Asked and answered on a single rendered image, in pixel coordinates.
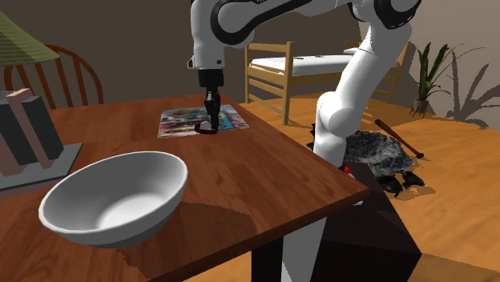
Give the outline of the colourful magazine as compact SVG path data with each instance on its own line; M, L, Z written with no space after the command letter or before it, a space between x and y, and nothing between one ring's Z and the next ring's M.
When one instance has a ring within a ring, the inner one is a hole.
M158 139L197 135L195 126L208 121L205 107L190 107L163 111L161 114ZM230 105L220 106L219 131L247 129L249 125Z

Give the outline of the wooden bed with white mattress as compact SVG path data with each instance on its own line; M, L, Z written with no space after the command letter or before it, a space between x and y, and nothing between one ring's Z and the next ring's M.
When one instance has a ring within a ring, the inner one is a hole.
M289 121L290 94L293 87L337 81L341 72L358 51L358 45L345 42L339 55L295 56L294 43L252 43L245 53L245 102L257 102L275 111L286 125ZM250 93L250 87L281 97L280 107Z

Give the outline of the green lamp shade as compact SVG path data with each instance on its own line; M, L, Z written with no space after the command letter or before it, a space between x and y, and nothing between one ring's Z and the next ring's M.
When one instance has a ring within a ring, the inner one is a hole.
M0 11L0 66L34 64L59 57Z

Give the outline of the white bowl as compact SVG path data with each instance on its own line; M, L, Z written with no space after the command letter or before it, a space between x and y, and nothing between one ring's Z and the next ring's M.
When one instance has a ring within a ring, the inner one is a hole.
M188 167L162 151L102 159L70 174L42 199L43 226L67 240L99 248L142 243L170 219L183 196Z

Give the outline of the brown baseball bat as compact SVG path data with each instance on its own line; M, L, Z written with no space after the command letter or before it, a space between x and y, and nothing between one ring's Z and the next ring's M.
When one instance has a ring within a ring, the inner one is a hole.
M418 159L422 159L424 154L420 151L416 150L412 146L410 146L398 133L396 133L390 126L381 121L380 119L376 119L374 121L383 131L394 137L397 141L407 147L410 151L412 151Z

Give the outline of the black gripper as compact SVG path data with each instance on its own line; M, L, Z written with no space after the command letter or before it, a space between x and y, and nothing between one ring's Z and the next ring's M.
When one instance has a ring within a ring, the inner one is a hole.
M199 85L207 89L204 99L204 107L208 115L206 128L217 130L220 123L220 94L215 90L224 85L224 72L222 69L199 69L197 74Z

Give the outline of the dark robot stand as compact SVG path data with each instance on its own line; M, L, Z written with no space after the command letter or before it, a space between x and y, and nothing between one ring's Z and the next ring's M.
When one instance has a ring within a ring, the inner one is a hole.
M370 195L327 218L311 282L408 282L420 249L369 166L347 166Z

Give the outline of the green potted plant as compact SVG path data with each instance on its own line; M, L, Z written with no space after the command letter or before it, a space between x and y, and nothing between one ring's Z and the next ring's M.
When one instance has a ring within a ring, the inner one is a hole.
M429 64L429 51L431 42L429 42L423 51L417 50L418 59L420 63L419 69L419 79L414 81L418 85L418 97L414 100L413 105L410 109L410 115L414 117L417 113L422 117L425 116L427 108L429 106L428 98L433 93L446 93L451 95L449 91L442 90L442 87L436 84L436 80L443 74L443 72L453 63L455 59L452 60L443 70L439 71L444 61L454 52L454 50L460 46L460 44L449 47L444 44L437 53L432 65Z

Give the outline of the brown wooden table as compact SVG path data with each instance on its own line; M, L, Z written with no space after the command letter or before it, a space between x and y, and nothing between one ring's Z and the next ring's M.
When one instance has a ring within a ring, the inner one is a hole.
M179 206L149 240L123 249L72 243L38 219L44 191L0 199L0 282L182 282L365 199L369 189L254 114L245 130L159 139L161 113L202 95L52 110L76 168L131 151L187 164Z

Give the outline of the grey mottled lumpy thing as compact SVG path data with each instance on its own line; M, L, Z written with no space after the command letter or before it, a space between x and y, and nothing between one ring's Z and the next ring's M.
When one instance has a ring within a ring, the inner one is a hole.
M346 163L365 163L381 187L397 197L403 188L425 186L424 180L409 169L414 161L401 142L378 132L356 131L346 139L345 157L337 168L353 175Z

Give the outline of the grey and pink book stack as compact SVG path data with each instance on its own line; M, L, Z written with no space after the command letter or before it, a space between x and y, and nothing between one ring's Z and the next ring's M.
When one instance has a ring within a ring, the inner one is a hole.
M53 187L70 174L82 147L62 144L31 89L0 94L0 199Z

